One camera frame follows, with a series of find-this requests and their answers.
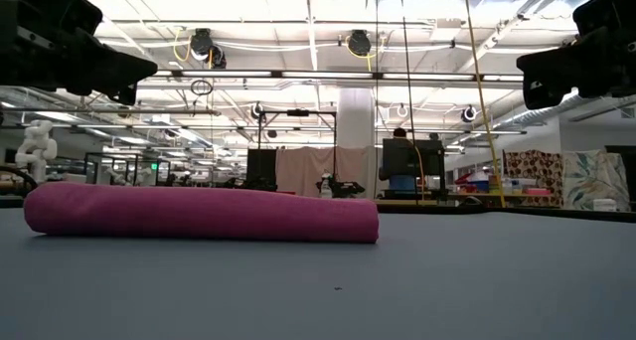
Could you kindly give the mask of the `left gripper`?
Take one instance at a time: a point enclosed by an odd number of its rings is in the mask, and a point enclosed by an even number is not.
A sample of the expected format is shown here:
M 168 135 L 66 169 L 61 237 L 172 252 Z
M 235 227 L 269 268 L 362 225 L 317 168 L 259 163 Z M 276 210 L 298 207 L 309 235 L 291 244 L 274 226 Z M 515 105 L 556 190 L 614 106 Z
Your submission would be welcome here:
M 134 104 L 157 64 L 94 38 L 101 20 L 87 0 L 0 0 L 0 85 L 55 89 L 77 66 L 77 92 L 118 92 L 119 103 Z

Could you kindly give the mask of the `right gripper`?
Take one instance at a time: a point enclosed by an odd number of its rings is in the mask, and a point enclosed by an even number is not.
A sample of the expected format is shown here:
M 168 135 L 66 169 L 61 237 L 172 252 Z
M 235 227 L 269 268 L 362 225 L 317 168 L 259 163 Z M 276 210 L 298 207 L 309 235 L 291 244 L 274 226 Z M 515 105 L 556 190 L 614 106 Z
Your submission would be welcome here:
M 581 41 L 517 58 L 527 109 L 560 104 L 560 93 L 580 85 L 580 47 L 597 72 L 593 96 L 636 94 L 636 0 L 588 0 L 573 12 Z

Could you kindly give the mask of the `pink towel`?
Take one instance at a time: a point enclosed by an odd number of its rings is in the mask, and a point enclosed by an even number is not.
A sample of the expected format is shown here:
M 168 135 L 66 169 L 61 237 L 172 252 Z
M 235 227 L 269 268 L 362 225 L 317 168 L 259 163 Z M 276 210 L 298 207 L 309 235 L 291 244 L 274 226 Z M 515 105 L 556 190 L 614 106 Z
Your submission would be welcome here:
M 366 199 L 319 199 L 224 188 L 47 183 L 24 217 L 52 236 L 195 238 L 373 244 L 379 214 Z

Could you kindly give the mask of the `brown circle-patterned cloth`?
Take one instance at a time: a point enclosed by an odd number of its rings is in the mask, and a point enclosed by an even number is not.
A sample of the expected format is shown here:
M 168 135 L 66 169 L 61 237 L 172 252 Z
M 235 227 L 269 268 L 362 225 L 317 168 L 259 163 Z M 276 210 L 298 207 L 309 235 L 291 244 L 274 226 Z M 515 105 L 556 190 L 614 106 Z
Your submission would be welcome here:
M 504 154 L 504 171 L 512 179 L 531 179 L 535 188 L 547 189 L 549 197 L 522 197 L 522 207 L 561 208 L 563 162 L 559 153 L 540 150 L 507 152 Z

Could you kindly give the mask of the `pale leaf-patterned cloth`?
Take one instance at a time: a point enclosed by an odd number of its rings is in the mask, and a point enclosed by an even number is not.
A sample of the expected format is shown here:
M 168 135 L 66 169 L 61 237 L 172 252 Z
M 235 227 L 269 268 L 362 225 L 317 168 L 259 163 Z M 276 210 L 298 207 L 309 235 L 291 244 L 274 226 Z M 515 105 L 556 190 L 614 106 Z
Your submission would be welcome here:
M 594 211 L 594 201 L 611 200 L 618 212 L 630 211 L 626 169 L 622 157 L 604 150 L 562 154 L 563 207 Z

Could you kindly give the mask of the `white robot figure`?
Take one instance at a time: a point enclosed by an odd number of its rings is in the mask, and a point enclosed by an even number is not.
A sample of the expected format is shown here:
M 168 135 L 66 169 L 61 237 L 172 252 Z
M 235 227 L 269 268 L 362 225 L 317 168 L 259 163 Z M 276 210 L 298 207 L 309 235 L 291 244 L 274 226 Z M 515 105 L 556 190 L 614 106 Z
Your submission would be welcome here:
M 58 144 L 50 137 L 53 123 L 33 120 L 24 131 L 24 140 L 15 156 L 16 166 L 25 169 L 37 183 L 46 181 L 47 162 L 58 155 Z

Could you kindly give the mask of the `black cabinet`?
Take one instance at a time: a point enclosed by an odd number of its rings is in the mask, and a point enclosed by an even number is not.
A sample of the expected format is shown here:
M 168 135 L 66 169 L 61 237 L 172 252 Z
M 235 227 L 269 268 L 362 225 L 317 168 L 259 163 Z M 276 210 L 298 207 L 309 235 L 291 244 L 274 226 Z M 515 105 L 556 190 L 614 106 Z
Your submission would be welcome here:
M 636 146 L 607 145 L 605 149 L 609 153 L 619 154 L 622 158 L 625 166 L 630 210 L 636 213 Z

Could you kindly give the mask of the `black computer monitor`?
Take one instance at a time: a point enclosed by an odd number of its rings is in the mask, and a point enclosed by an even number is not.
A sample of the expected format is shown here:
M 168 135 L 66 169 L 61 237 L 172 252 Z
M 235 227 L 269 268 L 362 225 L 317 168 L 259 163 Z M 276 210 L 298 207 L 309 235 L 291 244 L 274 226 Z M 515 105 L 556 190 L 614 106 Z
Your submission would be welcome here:
M 440 141 L 391 138 L 383 140 L 381 181 L 389 200 L 442 200 L 447 196 L 445 150 Z

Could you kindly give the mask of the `black square panel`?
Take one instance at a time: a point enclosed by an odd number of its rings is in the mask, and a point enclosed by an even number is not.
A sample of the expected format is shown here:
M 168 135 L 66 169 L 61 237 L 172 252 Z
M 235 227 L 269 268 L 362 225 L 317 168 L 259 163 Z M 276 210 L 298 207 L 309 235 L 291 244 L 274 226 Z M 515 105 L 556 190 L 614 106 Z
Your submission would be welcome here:
M 252 190 L 277 190 L 276 150 L 249 149 L 247 151 L 246 187 Z

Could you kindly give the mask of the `white pillar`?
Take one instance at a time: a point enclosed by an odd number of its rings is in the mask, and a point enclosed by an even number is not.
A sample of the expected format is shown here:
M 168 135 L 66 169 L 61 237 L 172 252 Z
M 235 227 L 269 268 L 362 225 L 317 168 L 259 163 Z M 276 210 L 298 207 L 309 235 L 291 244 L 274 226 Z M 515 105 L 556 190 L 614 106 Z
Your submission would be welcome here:
M 376 183 L 375 111 L 368 88 L 339 90 L 337 102 L 337 177 L 355 181 L 365 191 L 360 198 L 372 200 Z

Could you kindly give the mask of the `beige cloth backdrop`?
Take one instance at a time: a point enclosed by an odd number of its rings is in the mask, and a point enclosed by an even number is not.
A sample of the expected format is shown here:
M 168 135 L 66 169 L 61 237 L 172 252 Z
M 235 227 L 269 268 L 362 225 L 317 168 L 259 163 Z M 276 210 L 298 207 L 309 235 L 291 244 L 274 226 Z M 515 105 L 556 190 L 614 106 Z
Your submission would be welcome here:
M 316 184 L 329 173 L 339 182 L 357 182 L 366 189 L 361 198 L 371 198 L 376 176 L 374 153 L 371 147 L 278 149 L 275 161 L 277 190 L 317 198 Z

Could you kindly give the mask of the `long ceiling light bar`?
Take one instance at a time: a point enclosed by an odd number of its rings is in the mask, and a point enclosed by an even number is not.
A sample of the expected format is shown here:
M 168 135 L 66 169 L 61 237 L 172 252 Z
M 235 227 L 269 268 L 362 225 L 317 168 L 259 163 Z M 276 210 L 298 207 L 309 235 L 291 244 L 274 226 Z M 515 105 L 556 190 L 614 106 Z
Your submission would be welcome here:
M 224 79 L 308 79 L 308 80 L 390 80 L 441 82 L 521 82 L 521 75 L 472 75 L 441 73 L 374 73 L 320 71 L 239 71 L 239 70 L 159 70 L 152 78 L 224 78 Z

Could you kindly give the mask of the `silver ventilation duct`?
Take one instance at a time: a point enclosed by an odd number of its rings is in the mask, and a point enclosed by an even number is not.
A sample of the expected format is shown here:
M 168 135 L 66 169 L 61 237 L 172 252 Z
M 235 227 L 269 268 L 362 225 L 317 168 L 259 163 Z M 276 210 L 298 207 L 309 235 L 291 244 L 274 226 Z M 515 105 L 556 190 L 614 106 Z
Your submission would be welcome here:
M 561 115 L 571 110 L 580 109 L 584 106 L 596 104 L 599 104 L 601 106 L 601 109 L 599 111 L 588 113 L 582 117 L 577 116 L 575 119 L 577 121 L 585 120 L 606 113 L 607 111 L 614 110 L 616 108 L 636 105 L 636 94 L 623 97 L 602 96 L 595 98 L 582 98 L 573 91 L 567 94 L 562 103 L 557 106 L 536 110 L 527 109 L 506 118 L 501 117 L 492 125 L 492 127 L 495 130 L 508 130 L 515 127 L 523 128 L 527 127 L 528 125 L 543 122 L 551 117 Z

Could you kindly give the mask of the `black metal gantry frame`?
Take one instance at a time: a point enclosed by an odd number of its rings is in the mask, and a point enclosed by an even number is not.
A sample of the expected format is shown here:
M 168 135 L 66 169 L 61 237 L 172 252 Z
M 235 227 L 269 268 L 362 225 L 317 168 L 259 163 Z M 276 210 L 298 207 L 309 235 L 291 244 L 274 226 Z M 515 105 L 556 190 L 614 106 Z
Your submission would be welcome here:
M 288 116 L 300 116 L 300 117 L 307 117 L 307 116 L 311 116 L 311 115 L 317 115 L 319 118 L 321 118 L 323 115 L 331 115 L 334 119 L 337 116 L 337 112 L 336 111 L 310 111 L 310 110 L 306 110 L 306 109 L 300 109 L 300 108 L 296 108 L 296 109 L 288 109 L 285 111 L 285 113 Z M 270 119 L 270 121 L 272 121 L 274 119 L 275 116 L 277 116 L 278 114 L 280 114 L 280 111 L 262 111 L 260 114 L 260 119 L 258 120 L 258 131 L 257 131 L 257 148 L 256 149 L 263 149 L 262 148 L 262 140 L 261 140 L 261 136 L 262 136 L 262 131 L 265 129 L 265 126 L 263 124 L 262 119 L 268 115 L 268 114 L 272 114 L 272 118 Z M 327 144 L 327 148 L 332 147 L 332 148 L 336 148 L 336 141 L 337 141 L 337 131 L 336 131 L 336 126 L 337 126 L 337 120 L 334 120 L 334 125 L 333 125 L 333 141 L 331 144 Z M 300 144 L 299 148 L 301 147 L 309 147 L 307 144 Z

